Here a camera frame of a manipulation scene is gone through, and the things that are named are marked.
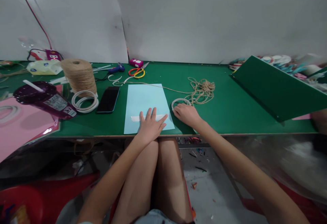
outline green table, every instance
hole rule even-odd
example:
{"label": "green table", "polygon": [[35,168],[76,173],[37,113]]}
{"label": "green table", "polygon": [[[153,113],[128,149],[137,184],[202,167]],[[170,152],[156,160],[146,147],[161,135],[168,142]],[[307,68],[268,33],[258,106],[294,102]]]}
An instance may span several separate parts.
{"label": "green table", "polygon": [[[95,63],[93,66],[100,67],[108,63]],[[112,79],[119,78],[122,81],[128,77],[128,71],[132,68],[124,64],[126,71],[116,73]],[[12,67],[11,71],[20,69],[20,66]],[[288,120],[278,123],[267,111],[265,111],[246,91],[244,91],[231,77],[231,70],[226,65],[210,64],[185,64],[185,63],[160,63],[151,62],[146,68],[146,75],[131,82],[161,83],[173,90],[191,92],[192,87],[188,77],[197,81],[207,79],[214,82],[216,89],[214,98],[206,104],[195,105],[200,116],[206,120],[218,133],[222,135],[249,135],[249,134],[283,134],[283,133],[317,133],[310,120]],[[103,78],[106,71],[95,74]],[[63,72],[57,76],[34,76],[30,73],[10,77],[0,86],[9,86],[7,89],[13,92],[23,85],[22,80],[50,81],[63,76]],[[112,86],[112,82],[105,80],[97,83],[99,100],[104,90]],[[115,111],[112,114],[78,114],[74,119],[61,122],[61,130],[51,135],[51,138],[77,138],[77,137],[128,137],[124,135],[125,110],[128,84],[121,87]],[[64,85],[64,94],[67,97],[67,85]],[[164,89],[168,105],[177,98],[186,95]],[[194,135],[192,128],[180,122],[171,112],[175,129],[165,130],[162,136]]]}

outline white wall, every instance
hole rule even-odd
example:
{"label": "white wall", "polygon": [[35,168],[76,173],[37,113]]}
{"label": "white wall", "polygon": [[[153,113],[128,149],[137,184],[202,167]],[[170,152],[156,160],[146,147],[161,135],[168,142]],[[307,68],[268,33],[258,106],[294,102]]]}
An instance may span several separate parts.
{"label": "white wall", "polygon": [[327,56],[327,0],[118,0],[130,58],[229,63]]}
{"label": "white wall", "polygon": [[[117,0],[28,1],[47,31],[53,49],[66,58],[127,63]],[[14,45],[17,37],[22,33],[34,40],[44,40],[45,37],[24,0],[1,0],[1,7],[0,59],[25,59],[26,53],[20,50],[19,43]],[[8,15],[13,13],[17,14],[15,22],[10,22],[12,17]]]}
{"label": "white wall", "polygon": [[0,60],[26,60],[28,53],[21,47],[19,36],[49,46],[25,0],[0,0]]}

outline red cable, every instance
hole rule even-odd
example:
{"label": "red cable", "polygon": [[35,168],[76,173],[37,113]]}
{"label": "red cable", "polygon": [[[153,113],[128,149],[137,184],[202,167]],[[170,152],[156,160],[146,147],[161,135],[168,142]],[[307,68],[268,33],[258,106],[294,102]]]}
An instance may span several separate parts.
{"label": "red cable", "polygon": [[47,33],[46,33],[46,32],[45,32],[45,30],[43,29],[43,27],[42,27],[41,23],[38,21],[38,18],[36,17],[36,15],[35,15],[34,11],[32,10],[32,8],[31,8],[30,4],[28,3],[28,1],[27,1],[27,0],[25,0],[25,1],[26,1],[27,5],[29,6],[29,8],[30,8],[31,12],[33,13],[33,15],[34,15],[34,17],[35,17],[35,20],[38,22],[38,24],[40,25],[41,29],[43,30],[43,32],[44,32],[44,34],[45,34],[45,36],[47,37],[47,39],[48,39],[48,42],[49,42],[49,45],[50,45],[50,49],[52,49],[52,46],[51,46],[51,43],[50,43],[50,40],[49,40],[49,37],[48,37]]}

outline hand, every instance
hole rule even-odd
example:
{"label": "hand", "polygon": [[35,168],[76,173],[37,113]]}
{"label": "hand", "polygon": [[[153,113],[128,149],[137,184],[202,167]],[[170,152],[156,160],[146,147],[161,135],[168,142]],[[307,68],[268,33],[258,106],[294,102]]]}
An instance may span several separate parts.
{"label": "hand", "polygon": [[191,126],[193,129],[203,122],[195,107],[186,104],[178,104],[174,107],[174,115],[182,122]]}
{"label": "hand", "polygon": [[162,119],[156,121],[157,108],[153,109],[151,116],[151,108],[147,111],[146,118],[143,117],[143,112],[140,112],[141,128],[135,136],[141,143],[147,146],[151,141],[155,140],[166,126],[163,122],[167,119],[166,114]]}

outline black phone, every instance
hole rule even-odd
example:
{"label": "black phone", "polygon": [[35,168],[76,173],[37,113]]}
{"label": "black phone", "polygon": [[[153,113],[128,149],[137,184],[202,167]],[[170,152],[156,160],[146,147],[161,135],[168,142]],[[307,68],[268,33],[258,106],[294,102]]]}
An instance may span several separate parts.
{"label": "black phone", "polygon": [[101,98],[96,113],[112,113],[115,109],[119,87],[108,87]]}

